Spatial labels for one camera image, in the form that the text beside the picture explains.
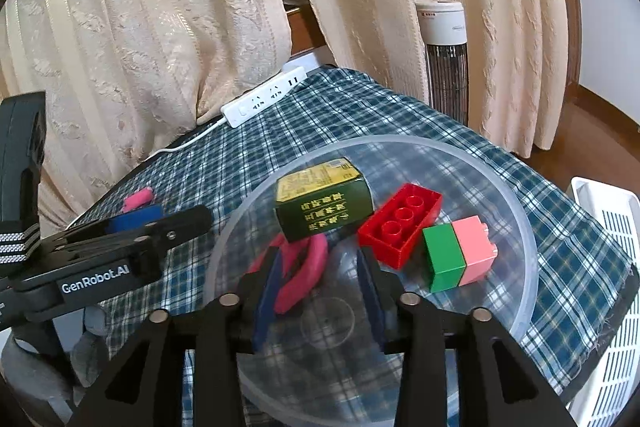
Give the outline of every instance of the wooden floor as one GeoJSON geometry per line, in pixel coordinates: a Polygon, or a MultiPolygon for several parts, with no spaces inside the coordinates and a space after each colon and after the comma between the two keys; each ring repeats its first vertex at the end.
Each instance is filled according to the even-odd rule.
{"type": "Polygon", "coordinates": [[[564,104],[551,149],[524,162],[562,191],[582,176],[640,194],[638,126],[584,88],[564,104]]]}

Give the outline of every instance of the pink toy block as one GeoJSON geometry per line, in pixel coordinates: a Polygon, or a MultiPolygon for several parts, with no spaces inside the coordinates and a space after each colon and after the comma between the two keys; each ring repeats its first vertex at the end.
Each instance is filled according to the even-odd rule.
{"type": "Polygon", "coordinates": [[[458,283],[462,286],[477,281],[489,271],[498,249],[489,241],[489,229],[478,216],[453,221],[451,226],[466,262],[465,272],[458,283]]]}

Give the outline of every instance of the power strip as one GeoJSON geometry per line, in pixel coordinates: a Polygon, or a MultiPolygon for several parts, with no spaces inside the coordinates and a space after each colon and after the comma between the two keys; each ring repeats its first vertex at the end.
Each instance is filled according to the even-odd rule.
{"type": "Polygon", "coordinates": [[[255,87],[244,95],[225,103],[220,111],[231,127],[238,127],[259,112],[271,107],[278,100],[306,78],[305,68],[298,67],[285,73],[278,73],[264,84],[255,87]]]}

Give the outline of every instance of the metal screw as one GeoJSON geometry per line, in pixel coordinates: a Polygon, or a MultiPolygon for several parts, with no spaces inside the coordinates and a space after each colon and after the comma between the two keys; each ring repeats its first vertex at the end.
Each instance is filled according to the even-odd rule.
{"type": "Polygon", "coordinates": [[[240,298],[235,293],[225,293],[220,296],[220,304],[223,306],[235,306],[240,302],[240,298]]]}
{"type": "Polygon", "coordinates": [[[407,306],[415,306],[420,303],[420,296],[412,292],[405,292],[400,296],[400,302],[407,306]]]}
{"type": "Polygon", "coordinates": [[[492,314],[486,308],[478,308],[474,310],[473,316],[476,321],[488,322],[491,320],[492,314]]]}
{"type": "Polygon", "coordinates": [[[169,318],[167,310],[154,310],[149,315],[149,320],[153,323],[160,324],[169,318]]]}

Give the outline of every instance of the table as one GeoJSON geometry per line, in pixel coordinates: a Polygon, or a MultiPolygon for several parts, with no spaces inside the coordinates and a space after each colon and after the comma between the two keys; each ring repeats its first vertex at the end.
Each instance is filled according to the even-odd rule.
{"type": "MultiPolygon", "coordinates": [[[[156,156],[83,216],[81,222],[113,216],[124,197],[151,186],[165,213],[204,203],[213,217],[210,233],[172,250],[161,280],[104,303],[111,354],[153,309],[180,314],[199,307],[216,238],[270,173],[328,143],[371,134],[412,134],[452,144],[487,163],[513,189],[533,228],[540,267],[538,298],[521,344],[558,393],[575,394],[575,382],[588,377],[581,369],[593,369],[612,338],[612,325],[628,308],[628,295],[638,289],[629,257],[585,211],[513,155],[422,102],[340,68],[317,71],[239,128],[223,126],[180,152],[156,156]]],[[[183,415],[191,425],[193,356],[187,358],[183,415]]],[[[276,423],[250,403],[246,417],[249,425],[276,423]]]]}

